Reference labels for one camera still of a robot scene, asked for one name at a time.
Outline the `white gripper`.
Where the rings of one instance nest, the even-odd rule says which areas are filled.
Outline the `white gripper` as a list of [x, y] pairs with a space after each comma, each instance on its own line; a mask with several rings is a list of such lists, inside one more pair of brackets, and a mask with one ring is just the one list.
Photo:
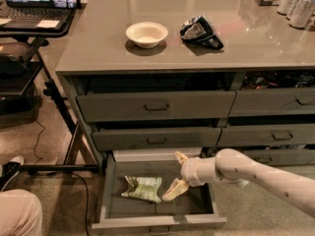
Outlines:
[[182, 179], [176, 178], [163, 194], [162, 199], [170, 202], [178, 196], [184, 194], [190, 187], [203, 186], [211, 180], [210, 163], [207, 159], [200, 157], [188, 158], [184, 153], [176, 151], [174, 153], [181, 166], [180, 174]]

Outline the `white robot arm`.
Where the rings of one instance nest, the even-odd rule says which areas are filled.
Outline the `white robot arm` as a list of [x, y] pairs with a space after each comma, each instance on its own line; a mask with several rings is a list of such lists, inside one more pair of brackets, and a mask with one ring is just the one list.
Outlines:
[[304, 213], [315, 216], [315, 180], [259, 163], [232, 148], [221, 149], [214, 157], [187, 157], [176, 151], [181, 178], [163, 194], [172, 201], [190, 187], [206, 183], [245, 184], [252, 182]]

